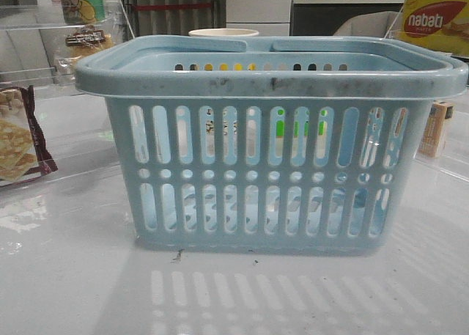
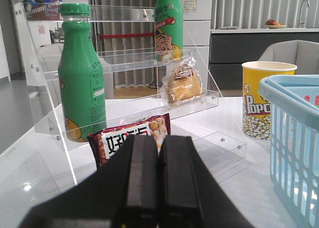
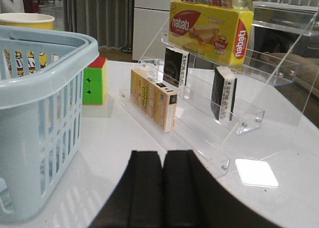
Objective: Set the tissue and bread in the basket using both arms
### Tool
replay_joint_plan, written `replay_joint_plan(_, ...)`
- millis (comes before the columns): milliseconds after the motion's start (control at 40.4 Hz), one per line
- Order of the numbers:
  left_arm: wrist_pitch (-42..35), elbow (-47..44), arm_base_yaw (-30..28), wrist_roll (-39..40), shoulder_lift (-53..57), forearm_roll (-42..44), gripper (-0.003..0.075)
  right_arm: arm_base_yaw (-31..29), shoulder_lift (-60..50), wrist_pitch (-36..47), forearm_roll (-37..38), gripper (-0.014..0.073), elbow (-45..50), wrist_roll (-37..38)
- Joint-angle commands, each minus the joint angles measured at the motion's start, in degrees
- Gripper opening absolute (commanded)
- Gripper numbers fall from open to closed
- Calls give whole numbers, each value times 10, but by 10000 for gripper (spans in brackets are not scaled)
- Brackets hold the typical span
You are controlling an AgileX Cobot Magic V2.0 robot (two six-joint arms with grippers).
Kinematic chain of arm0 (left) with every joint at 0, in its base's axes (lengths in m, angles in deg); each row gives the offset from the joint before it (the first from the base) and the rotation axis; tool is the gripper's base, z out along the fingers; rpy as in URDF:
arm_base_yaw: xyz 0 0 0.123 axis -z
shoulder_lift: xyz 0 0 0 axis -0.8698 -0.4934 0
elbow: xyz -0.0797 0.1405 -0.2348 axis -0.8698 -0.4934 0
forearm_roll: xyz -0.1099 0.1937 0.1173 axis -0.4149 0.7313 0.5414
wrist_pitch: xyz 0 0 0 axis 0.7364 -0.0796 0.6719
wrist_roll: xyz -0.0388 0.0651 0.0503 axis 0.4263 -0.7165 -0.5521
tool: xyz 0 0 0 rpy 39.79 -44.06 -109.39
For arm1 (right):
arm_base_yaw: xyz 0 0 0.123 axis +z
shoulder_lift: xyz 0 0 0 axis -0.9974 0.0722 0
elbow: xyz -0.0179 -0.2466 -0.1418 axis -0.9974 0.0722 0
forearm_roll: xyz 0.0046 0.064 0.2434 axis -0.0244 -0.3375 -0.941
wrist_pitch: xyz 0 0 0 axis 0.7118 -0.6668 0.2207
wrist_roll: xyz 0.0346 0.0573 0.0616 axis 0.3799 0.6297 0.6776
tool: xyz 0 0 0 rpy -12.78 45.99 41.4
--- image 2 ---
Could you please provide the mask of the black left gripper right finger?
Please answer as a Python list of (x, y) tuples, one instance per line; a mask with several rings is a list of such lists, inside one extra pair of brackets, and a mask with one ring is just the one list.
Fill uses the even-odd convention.
[(159, 155), (161, 228), (251, 228), (213, 178), (190, 137), (166, 136)]

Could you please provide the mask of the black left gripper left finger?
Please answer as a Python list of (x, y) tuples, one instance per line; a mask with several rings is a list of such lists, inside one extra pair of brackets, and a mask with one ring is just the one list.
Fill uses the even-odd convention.
[(33, 207), (21, 228), (155, 228), (158, 151), (151, 136), (130, 135), (102, 167)]

